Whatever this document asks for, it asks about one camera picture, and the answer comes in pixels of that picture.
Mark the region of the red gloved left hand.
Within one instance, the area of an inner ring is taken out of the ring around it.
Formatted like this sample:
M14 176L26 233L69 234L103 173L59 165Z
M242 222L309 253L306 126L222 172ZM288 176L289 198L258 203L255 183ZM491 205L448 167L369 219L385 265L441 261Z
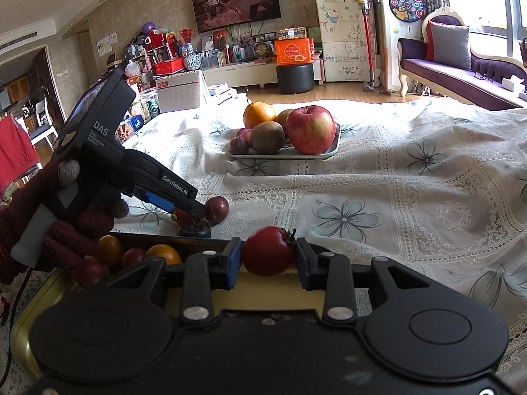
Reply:
M81 172L78 161L50 161L9 205L1 208L1 283L11 284L29 266L14 248L31 243L38 254L37 269L76 268L86 256L107 264L99 240L113 230L116 219L129 213L121 193L113 188L89 186L75 197L80 208L64 207L59 193L71 186Z

